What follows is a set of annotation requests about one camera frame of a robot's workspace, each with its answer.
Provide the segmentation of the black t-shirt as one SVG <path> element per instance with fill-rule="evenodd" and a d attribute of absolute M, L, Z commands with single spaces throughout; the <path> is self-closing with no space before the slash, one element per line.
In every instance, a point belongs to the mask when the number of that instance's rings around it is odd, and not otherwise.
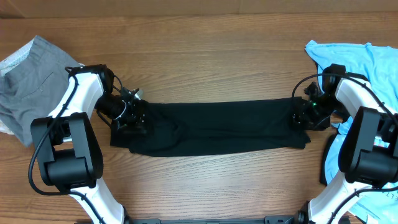
<path fill-rule="evenodd" d="M 305 148 L 293 123 L 293 99 L 222 103 L 140 101 L 140 124 L 111 129 L 110 145 L 152 157 L 209 156 L 281 147 Z"/>

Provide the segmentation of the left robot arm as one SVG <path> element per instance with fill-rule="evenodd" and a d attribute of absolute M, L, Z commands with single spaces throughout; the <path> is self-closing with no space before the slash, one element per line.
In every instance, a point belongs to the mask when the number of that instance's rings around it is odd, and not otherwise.
<path fill-rule="evenodd" d="M 59 104 L 30 126 L 35 151 L 29 184 L 41 195 L 74 198 L 92 223 L 132 223 L 103 179 L 103 155 L 90 118 L 96 112 L 119 147 L 128 134 L 146 134 L 142 90 L 116 88 L 119 78 L 104 64 L 65 67 L 65 71 L 68 88 Z"/>

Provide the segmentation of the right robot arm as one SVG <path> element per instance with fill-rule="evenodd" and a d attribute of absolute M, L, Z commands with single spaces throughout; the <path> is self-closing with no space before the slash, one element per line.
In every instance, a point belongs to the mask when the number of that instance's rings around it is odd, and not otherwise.
<path fill-rule="evenodd" d="M 332 113 L 341 110 L 353 123 L 333 180 L 288 223 L 338 223 L 364 194 L 385 192 L 386 184 L 397 182 L 397 113 L 376 96 L 364 75 L 332 64 L 320 76 L 324 92 L 311 83 L 304 90 L 308 99 L 292 102 L 293 122 L 303 129 L 323 131 Z"/>

